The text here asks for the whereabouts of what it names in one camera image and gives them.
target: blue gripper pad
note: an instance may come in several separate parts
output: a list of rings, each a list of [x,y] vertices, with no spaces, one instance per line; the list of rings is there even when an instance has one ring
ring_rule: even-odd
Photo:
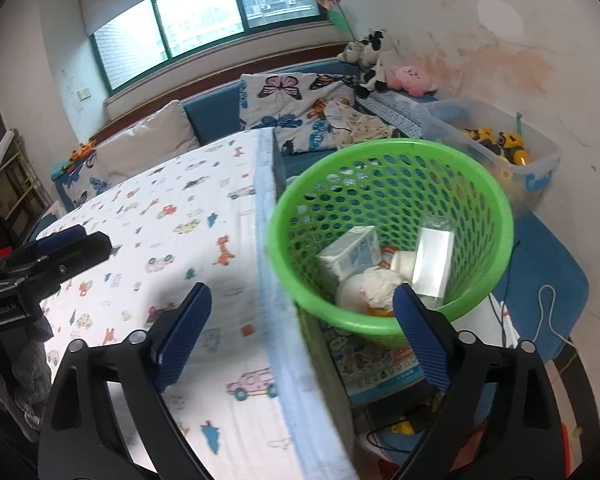
[[[427,381],[444,393],[451,386],[448,357],[444,345],[425,319],[427,308],[409,285],[395,289],[394,314],[416,355]]]
[[[44,238],[40,238],[36,243],[36,256],[45,256],[64,246],[82,240],[86,236],[87,231],[81,225],[74,225],[68,229],[45,236]]]
[[[180,378],[184,365],[211,314],[211,290],[197,283],[178,308],[178,319],[157,349],[155,389],[162,393]]]

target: window frame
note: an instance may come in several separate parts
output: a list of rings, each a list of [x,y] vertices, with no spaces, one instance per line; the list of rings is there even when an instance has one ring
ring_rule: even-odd
[[[273,22],[273,23],[267,23],[265,25],[259,25],[257,27],[250,27],[249,20],[247,19],[247,14],[244,9],[243,0],[236,0],[237,6],[238,6],[238,13],[240,14],[240,20],[242,22],[243,32],[238,32],[237,34],[232,34],[225,38],[211,41],[210,43],[205,43],[204,45],[200,45],[197,48],[187,50],[186,52],[182,52],[182,53],[174,56],[173,53],[171,52],[171,48],[169,46],[167,33],[162,24],[162,19],[160,17],[160,9],[158,8],[157,2],[158,2],[158,0],[151,0],[152,9],[154,10],[155,21],[158,26],[158,31],[160,32],[160,39],[162,40],[162,46],[164,47],[164,51],[167,55],[167,59],[164,60],[163,62],[158,63],[155,66],[152,66],[150,69],[145,70],[142,73],[139,73],[137,76],[131,78],[129,81],[126,81],[115,88],[111,87],[111,83],[109,81],[109,76],[107,76],[107,72],[104,68],[104,63],[102,62],[102,57],[100,56],[100,51],[98,49],[98,43],[96,42],[95,34],[91,34],[89,36],[89,42],[91,44],[91,49],[93,51],[93,55],[96,60],[96,64],[98,66],[100,76],[102,78],[105,88],[107,89],[107,94],[109,95],[109,97],[113,97],[115,94],[123,91],[124,89],[128,88],[131,85],[134,85],[135,83],[141,81],[142,79],[151,75],[152,73],[158,72],[158,70],[161,70],[161,69],[169,66],[170,64],[180,61],[181,59],[185,59],[186,57],[193,56],[194,54],[202,52],[203,50],[206,50],[208,48],[213,48],[220,44],[228,43],[229,41],[239,40],[240,38],[246,38],[248,36],[252,36],[253,34],[258,34],[260,32],[266,32],[268,30],[273,30],[276,28],[289,27],[291,25],[301,25],[303,23],[324,22],[324,21],[328,20],[326,10],[322,6],[318,5],[317,6],[318,7],[318,15],[317,16],[305,16],[304,18],[293,18],[291,20],[282,20],[280,22]]]

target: wall socket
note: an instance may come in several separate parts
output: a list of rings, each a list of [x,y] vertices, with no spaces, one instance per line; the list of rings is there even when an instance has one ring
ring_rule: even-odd
[[[87,97],[91,97],[91,90],[88,88],[78,90],[78,99],[80,99],[80,101],[84,101]]]

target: mattress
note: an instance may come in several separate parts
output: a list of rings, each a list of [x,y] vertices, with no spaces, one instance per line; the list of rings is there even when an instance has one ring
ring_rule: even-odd
[[[119,184],[42,231],[81,224],[109,235],[106,262],[41,306],[55,374],[74,338],[90,346],[147,330],[196,282],[211,316],[163,393],[209,472],[222,480],[357,478],[318,386],[298,321],[266,258],[280,174],[273,130],[250,130]],[[116,384],[110,394],[136,463],[153,468]]]

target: white cable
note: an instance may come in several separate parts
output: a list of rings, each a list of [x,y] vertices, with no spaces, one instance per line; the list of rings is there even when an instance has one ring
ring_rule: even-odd
[[[553,332],[554,335],[558,336],[562,341],[567,343],[567,345],[572,346],[575,349],[575,351],[577,352],[578,351],[577,346],[574,345],[567,338],[565,338],[563,335],[556,332],[555,328],[551,324],[551,316],[554,314],[555,289],[551,285],[547,285],[546,283],[538,289],[538,307],[540,308],[540,321],[538,321],[538,327],[536,328],[536,335],[532,339],[532,342],[535,343],[536,339],[538,339],[538,334],[540,333],[540,327],[542,326],[542,320],[544,319],[544,306],[542,306],[542,291],[545,290],[546,288],[548,288],[553,293],[553,296],[551,298],[551,306],[549,307],[549,319],[548,319],[549,330],[551,330],[551,332]]]

